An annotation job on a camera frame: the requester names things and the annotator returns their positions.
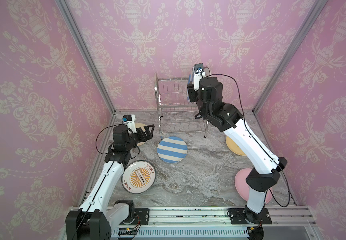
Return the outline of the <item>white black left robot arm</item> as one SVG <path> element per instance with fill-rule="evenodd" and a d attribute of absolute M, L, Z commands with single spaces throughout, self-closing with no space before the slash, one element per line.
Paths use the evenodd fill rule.
<path fill-rule="evenodd" d="M 127 125 L 113 126 L 113 143 L 105 155 L 103 171 L 86 200 L 78 210 L 71 210 L 65 219 L 68 240 L 109 240 L 121 223 L 132 222 L 135 205 L 131 200 L 118 200 L 109 210 L 115 186 L 125 172 L 131 150 L 154 136 L 154 125 L 132 131 Z"/>

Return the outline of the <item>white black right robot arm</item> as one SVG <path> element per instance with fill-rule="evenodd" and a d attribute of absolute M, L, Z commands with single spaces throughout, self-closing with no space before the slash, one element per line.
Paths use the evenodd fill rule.
<path fill-rule="evenodd" d="M 199 110 L 195 117 L 206 120 L 233 140 L 253 164 L 246 178 L 249 197 L 244 218 L 251 224 L 262 223 L 267 192 L 278 182 L 288 161 L 270 152 L 250 130 L 240 110 L 223 102 L 223 84 L 216 77 L 195 77 L 187 89 L 189 101 L 196 103 Z"/>

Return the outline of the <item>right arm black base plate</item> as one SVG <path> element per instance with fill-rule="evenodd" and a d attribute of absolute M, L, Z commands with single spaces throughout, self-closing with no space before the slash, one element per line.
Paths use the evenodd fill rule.
<path fill-rule="evenodd" d="M 270 225 L 272 220 L 268 209 L 263 208 L 258 214 L 247 208 L 230 208 L 227 211 L 232 225 Z"/>

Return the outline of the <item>blue white striped plate front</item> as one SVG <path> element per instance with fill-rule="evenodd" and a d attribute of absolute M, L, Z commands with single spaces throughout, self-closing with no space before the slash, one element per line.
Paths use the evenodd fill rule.
<path fill-rule="evenodd" d="M 189 74 L 188 84 L 187 85 L 194 85 L 193 84 L 193 75 L 192 74 Z"/>

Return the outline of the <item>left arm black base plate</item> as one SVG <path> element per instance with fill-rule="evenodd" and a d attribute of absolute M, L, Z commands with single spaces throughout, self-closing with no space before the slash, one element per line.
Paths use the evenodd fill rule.
<path fill-rule="evenodd" d="M 131 210 L 129 216 L 121 222 L 122 225 L 148 225 L 150 209 Z"/>

